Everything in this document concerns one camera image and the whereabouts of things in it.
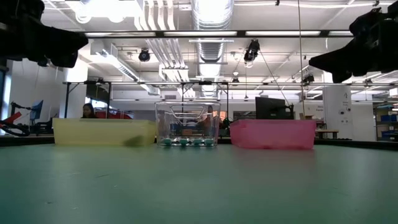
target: black monitor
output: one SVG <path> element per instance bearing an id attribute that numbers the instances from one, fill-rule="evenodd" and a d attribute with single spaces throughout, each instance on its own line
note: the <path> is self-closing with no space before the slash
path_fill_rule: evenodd
<path id="1" fill-rule="evenodd" d="M 286 106 L 285 100 L 256 97 L 256 119 L 294 119 L 293 105 Z"/>

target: yellow plastic bin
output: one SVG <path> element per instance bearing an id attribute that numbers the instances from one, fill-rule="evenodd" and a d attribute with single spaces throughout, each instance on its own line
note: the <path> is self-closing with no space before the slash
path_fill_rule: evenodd
<path id="1" fill-rule="evenodd" d="M 132 119 L 53 119 L 57 145 L 147 146 L 154 143 L 153 121 Z"/>

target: computer monitor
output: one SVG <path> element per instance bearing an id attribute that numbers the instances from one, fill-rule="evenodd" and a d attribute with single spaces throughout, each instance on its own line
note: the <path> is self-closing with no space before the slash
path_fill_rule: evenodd
<path id="1" fill-rule="evenodd" d="M 285 100 L 256 97 L 256 119 L 294 119 L 293 106 L 286 106 Z"/>
<path id="2" fill-rule="evenodd" d="M 43 100 L 33 103 L 32 110 L 30 111 L 30 120 L 31 121 L 34 121 L 36 119 L 40 119 L 40 114 L 42 112 L 42 107 L 43 107 Z"/>

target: pink plastic bin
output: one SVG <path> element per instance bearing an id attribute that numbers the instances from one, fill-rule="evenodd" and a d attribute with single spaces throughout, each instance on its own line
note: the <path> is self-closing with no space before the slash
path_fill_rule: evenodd
<path id="1" fill-rule="evenodd" d="M 246 149 L 313 148 L 316 121 L 243 119 L 231 124 L 231 141 Z"/>

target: green table surface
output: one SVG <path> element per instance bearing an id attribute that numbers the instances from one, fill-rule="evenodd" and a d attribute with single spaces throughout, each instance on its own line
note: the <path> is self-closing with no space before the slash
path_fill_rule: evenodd
<path id="1" fill-rule="evenodd" d="M 0 148 L 0 223 L 398 223 L 398 153 Z"/>

